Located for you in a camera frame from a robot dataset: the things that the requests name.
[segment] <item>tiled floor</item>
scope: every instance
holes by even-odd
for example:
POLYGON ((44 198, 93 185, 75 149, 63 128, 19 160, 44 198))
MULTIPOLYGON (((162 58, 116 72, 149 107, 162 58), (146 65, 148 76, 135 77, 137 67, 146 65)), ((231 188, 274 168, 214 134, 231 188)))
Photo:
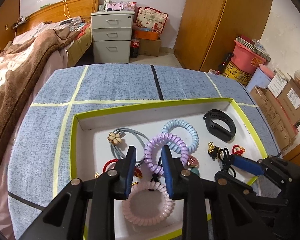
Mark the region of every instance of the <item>tiled floor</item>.
POLYGON ((130 63, 182 68, 174 54, 165 52, 160 52, 159 57, 138 55, 136 58, 131 58, 130 63))

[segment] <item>yellow bucket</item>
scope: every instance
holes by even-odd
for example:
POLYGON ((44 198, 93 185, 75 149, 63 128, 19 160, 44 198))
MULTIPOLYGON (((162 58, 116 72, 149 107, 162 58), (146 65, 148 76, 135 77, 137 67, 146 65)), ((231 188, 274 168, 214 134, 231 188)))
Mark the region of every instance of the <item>yellow bucket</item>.
POLYGON ((229 61, 222 76, 237 80, 242 85, 248 85, 252 75, 237 68, 235 64, 229 61))

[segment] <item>white bedside cabinet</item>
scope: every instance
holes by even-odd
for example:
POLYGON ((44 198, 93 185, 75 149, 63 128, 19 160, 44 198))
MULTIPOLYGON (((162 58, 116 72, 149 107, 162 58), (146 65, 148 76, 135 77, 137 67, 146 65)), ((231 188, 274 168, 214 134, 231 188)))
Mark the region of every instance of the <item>white bedside cabinet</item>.
POLYGON ((94 63, 129 63, 134 11, 91 14, 94 63))

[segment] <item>pink bucket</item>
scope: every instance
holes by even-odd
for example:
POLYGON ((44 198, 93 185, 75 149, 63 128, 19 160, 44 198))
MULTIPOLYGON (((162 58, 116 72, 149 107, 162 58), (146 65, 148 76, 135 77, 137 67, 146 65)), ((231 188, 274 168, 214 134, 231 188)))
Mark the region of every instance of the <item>pink bucket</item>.
POLYGON ((253 75, 260 64, 266 63, 266 60, 263 57, 255 54, 240 42, 236 40, 234 40, 234 42, 236 45, 233 51, 234 56, 231 58, 231 61, 240 70, 253 75))

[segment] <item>wooden wardrobe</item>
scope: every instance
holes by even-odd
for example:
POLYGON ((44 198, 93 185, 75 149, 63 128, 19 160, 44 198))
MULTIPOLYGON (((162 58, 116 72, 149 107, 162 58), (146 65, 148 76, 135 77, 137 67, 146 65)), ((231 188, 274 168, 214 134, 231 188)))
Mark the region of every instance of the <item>wooden wardrobe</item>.
POLYGON ((293 148, 290 152, 284 155, 283 159, 300 166, 300 143, 295 148, 293 148))
POLYGON ((184 68, 217 70, 237 36, 260 39, 272 0, 186 0, 175 44, 184 68))
POLYGON ((20 17, 20 0, 5 0, 0 6, 0 50, 16 35, 11 26, 20 17))

